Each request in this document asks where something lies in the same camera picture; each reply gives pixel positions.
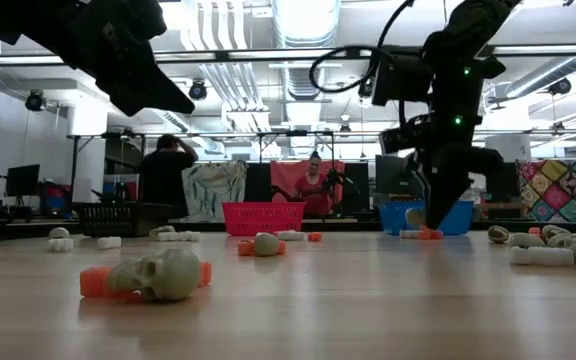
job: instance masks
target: blue basket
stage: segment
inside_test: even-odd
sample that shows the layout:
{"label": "blue basket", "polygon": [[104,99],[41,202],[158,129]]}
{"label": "blue basket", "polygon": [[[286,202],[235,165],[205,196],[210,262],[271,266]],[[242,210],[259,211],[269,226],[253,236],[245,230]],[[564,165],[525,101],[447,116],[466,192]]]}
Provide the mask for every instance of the blue basket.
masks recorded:
{"label": "blue basket", "polygon": [[[450,209],[444,221],[439,225],[444,235],[463,235],[470,231],[472,220],[472,201],[457,201]],[[384,231],[399,236],[399,230],[412,230],[406,222],[406,210],[423,209],[421,201],[391,201],[379,205],[381,226]]]}

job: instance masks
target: person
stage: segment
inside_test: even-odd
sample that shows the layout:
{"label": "person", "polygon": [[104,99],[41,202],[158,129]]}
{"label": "person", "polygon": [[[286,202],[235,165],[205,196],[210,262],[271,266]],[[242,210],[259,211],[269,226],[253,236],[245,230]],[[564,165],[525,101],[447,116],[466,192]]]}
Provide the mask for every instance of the person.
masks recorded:
{"label": "person", "polygon": [[320,215],[330,212],[332,188],[324,189],[326,176],[319,172],[321,157],[316,151],[308,159],[308,172],[295,183],[297,197],[306,203],[304,214]]}
{"label": "person", "polygon": [[192,147],[174,135],[162,135],[157,149],[141,162],[143,201],[175,205],[176,217],[188,216],[181,172],[196,161],[197,153]]}

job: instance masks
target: plastic skull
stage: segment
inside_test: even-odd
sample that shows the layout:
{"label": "plastic skull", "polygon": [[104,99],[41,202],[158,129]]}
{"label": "plastic skull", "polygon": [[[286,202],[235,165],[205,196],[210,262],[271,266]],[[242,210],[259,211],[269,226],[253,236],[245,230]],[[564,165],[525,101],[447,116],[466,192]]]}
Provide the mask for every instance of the plastic skull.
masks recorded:
{"label": "plastic skull", "polygon": [[146,300],[178,301],[199,285],[201,265],[190,250],[166,249],[141,259],[128,259],[108,275],[114,291],[139,290]]}

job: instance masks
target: wooden table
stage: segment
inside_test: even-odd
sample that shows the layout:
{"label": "wooden table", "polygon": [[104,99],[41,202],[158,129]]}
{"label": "wooden table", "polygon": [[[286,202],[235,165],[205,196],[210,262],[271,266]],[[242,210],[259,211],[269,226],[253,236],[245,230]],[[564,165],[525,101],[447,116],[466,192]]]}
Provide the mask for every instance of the wooden table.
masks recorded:
{"label": "wooden table", "polygon": [[[326,233],[286,256],[236,240],[125,240],[70,254],[0,242],[0,359],[575,359],[576,269],[511,267],[483,232],[437,242]],[[189,247],[213,285],[176,304],[79,297],[78,274]]]}

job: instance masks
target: pink basket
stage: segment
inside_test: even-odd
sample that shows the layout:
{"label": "pink basket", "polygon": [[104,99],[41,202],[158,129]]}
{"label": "pink basket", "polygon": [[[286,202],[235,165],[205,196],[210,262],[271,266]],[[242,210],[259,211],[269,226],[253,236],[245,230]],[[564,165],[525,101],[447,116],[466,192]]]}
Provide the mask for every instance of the pink basket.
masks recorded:
{"label": "pink basket", "polygon": [[254,236],[258,232],[301,230],[304,202],[222,203],[226,231],[233,236]]}

